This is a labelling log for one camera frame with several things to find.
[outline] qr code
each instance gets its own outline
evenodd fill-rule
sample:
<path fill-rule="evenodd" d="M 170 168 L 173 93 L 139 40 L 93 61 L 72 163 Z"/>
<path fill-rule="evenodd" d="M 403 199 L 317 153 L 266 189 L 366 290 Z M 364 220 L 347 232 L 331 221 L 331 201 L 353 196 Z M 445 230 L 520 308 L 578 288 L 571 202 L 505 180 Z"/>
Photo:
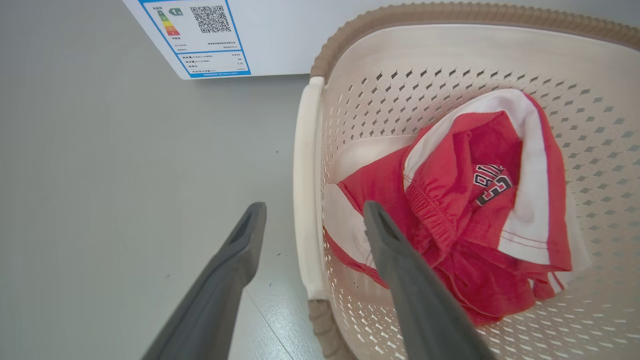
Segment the qr code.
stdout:
<path fill-rule="evenodd" d="M 231 31 L 229 20 L 222 6 L 194 6 L 193 16 L 203 33 L 224 33 Z"/>

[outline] gray floor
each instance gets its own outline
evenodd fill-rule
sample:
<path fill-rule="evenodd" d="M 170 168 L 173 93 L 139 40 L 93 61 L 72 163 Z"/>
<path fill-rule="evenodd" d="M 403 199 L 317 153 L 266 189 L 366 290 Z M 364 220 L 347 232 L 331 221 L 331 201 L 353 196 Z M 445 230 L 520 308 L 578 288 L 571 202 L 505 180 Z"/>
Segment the gray floor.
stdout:
<path fill-rule="evenodd" d="M 321 358 L 292 223 L 306 76 L 180 80 L 120 1 L 3 5 L 0 49 L 1 359 L 138 359 L 257 200 L 230 358 Z"/>

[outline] white fabric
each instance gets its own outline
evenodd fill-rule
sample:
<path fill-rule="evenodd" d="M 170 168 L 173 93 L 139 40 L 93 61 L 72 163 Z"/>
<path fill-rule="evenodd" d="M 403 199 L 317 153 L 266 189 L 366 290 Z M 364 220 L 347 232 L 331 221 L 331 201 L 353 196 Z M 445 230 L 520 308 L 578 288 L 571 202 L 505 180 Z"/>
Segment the white fabric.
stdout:
<path fill-rule="evenodd" d="M 586 243 L 582 237 L 580 231 L 580 224 L 578 224 L 577 211 L 575 208 L 575 200 L 573 195 L 566 191 L 566 216 L 564 217 L 566 222 L 567 237 L 569 240 L 569 249 L 571 250 L 571 271 L 556 272 L 556 277 L 563 286 L 573 280 L 579 273 L 591 266 L 591 256 L 587 250 Z"/>
<path fill-rule="evenodd" d="M 364 218 L 336 184 L 323 189 L 324 228 L 335 243 L 355 261 L 375 268 L 365 234 Z"/>
<path fill-rule="evenodd" d="M 522 140 L 520 182 L 515 205 L 503 227 L 498 250 L 517 259 L 547 265 L 549 233 L 549 189 L 547 154 L 540 116 L 533 103 L 513 89 L 496 90 L 476 97 L 447 114 L 411 150 L 404 163 L 404 188 L 416 171 L 449 133 L 456 117 L 463 113 L 505 111 Z"/>

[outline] laundry basket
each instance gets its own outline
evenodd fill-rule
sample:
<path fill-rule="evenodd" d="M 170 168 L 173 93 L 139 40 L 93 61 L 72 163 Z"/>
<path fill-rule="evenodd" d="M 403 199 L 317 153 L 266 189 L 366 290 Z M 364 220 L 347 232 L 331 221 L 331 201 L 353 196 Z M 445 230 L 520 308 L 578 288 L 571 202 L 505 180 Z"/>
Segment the laundry basket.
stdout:
<path fill-rule="evenodd" d="M 388 290 L 323 237 L 322 191 L 483 93 L 545 109 L 593 266 L 555 298 L 478 328 L 502 359 L 639 359 L 640 31 L 489 4 L 367 12 L 323 47 L 303 92 L 294 210 L 310 319 L 328 359 L 407 358 Z"/>

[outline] energy label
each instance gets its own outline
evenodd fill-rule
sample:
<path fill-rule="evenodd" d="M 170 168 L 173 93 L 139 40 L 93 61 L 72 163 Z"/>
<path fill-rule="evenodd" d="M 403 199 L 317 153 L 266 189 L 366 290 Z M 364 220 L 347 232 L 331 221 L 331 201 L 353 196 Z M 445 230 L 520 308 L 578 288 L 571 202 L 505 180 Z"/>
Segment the energy label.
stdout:
<path fill-rule="evenodd" d="M 191 78 L 251 74 L 226 1 L 139 2 Z"/>

